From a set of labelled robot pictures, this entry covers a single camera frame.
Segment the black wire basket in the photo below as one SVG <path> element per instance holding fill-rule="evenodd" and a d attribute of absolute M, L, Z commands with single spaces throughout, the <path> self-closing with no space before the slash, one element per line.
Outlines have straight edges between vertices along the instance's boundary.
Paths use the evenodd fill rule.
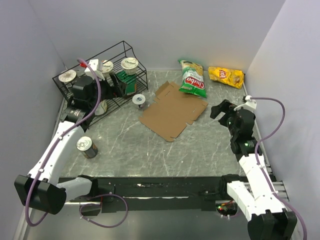
<path fill-rule="evenodd" d="M 139 59 L 136 57 L 134 49 L 131 45 L 129 45 L 126 41 L 121 41 L 106 50 L 90 57 L 89 59 L 86 60 L 88 62 L 91 59 L 96 59 L 98 58 L 101 61 L 111 61 L 113 63 L 113 69 L 112 72 L 115 74 L 119 74 L 120 72 L 123 71 L 123 68 L 121 66 L 121 61 L 125 58 L 133 57 L 136 58 L 139 62 L 137 66 L 137 70 L 135 75 L 132 75 L 132 78 L 136 79 L 136 91 L 135 94 L 139 94 L 144 90 L 148 89 L 148 77 L 147 77 L 147 69 L 144 67 L 144 65 L 139 61 Z M 74 70 L 77 73 L 78 77 L 81 77 L 85 75 L 85 69 L 80 66 L 80 64 L 69 68 L 66 71 L 63 71 L 59 75 L 53 77 L 53 81 L 55 85 L 58 87 L 59 91 L 63 95 L 64 99 L 68 103 L 70 99 L 73 97 L 73 93 L 71 92 L 71 87 L 74 81 L 76 81 L 77 78 L 75 78 L 73 81 L 70 81 L 68 83 L 64 83 L 59 81 L 59 76 L 69 70 Z M 110 77 L 106 78 L 106 81 L 113 86 L 113 82 Z M 127 102 L 132 100 L 131 97 L 115 97 L 113 99 L 108 99 L 107 100 L 107 110 L 104 114 L 96 116 L 92 122 L 90 123 L 90 126 L 104 118 L 105 116 L 111 114 L 115 110 L 119 109 L 121 106 L 126 104 Z"/>

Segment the chip bag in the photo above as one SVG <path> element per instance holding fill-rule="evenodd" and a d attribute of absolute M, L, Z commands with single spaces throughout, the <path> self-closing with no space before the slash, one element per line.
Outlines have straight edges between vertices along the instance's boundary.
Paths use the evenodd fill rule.
<path fill-rule="evenodd" d="M 208 73 L 211 80 L 228 84 L 237 89 L 240 89 L 244 83 L 245 75 L 241 70 L 210 66 Z"/>
<path fill-rule="evenodd" d="M 179 62 L 182 66 L 183 79 L 179 91 L 206 98 L 203 67 L 191 61 L 181 60 Z"/>

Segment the table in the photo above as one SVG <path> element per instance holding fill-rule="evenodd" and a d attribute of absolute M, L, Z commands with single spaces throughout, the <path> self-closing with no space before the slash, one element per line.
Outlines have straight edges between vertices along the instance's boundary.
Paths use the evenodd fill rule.
<path fill-rule="evenodd" d="M 149 104 L 166 81 L 182 83 L 181 70 L 148 71 L 147 76 L 149 89 L 142 94 Z M 244 176 L 230 149 L 228 129 L 218 123 L 218 118 L 211 119 L 210 113 L 211 107 L 224 99 L 240 104 L 245 91 L 210 80 L 207 71 L 204 83 L 208 107 L 173 142 L 165 141 L 140 123 L 142 110 L 129 102 L 85 132 L 98 147 L 97 156 L 87 159 L 75 146 L 61 177 Z"/>

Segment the flattened cardboard box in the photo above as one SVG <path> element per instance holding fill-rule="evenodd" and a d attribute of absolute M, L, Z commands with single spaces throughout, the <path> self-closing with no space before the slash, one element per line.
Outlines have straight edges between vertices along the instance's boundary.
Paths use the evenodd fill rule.
<path fill-rule="evenodd" d="M 208 103 L 199 97 L 179 91 L 174 82 L 166 81 L 155 92 L 151 104 L 139 120 L 168 142 L 173 142 L 206 109 Z"/>

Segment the countertop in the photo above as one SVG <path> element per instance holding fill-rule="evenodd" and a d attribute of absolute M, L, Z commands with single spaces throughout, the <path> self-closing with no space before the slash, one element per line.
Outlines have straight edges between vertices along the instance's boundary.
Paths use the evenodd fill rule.
<path fill-rule="evenodd" d="M 182 83 L 181 70 L 148 71 L 147 76 L 149 89 L 142 94 L 149 104 L 153 103 L 155 91 L 166 81 Z M 85 132 L 85 136 L 89 136 L 98 147 L 97 156 L 87 159 L 74 147 L 61 176 L 244 175 L 231 151 L 228 129 L 218 123 L 218 118 L 211 119 L 210 113 L 211 107 L 224 99 L 240 104 L 245 91 L 210 80 L 207 71 L 204 72 L 204 83 L 208 107 L 173 142 L 165 141 L 140 123 L 138 117 L 143 110 L 135 108 L 130 101 Z"/>

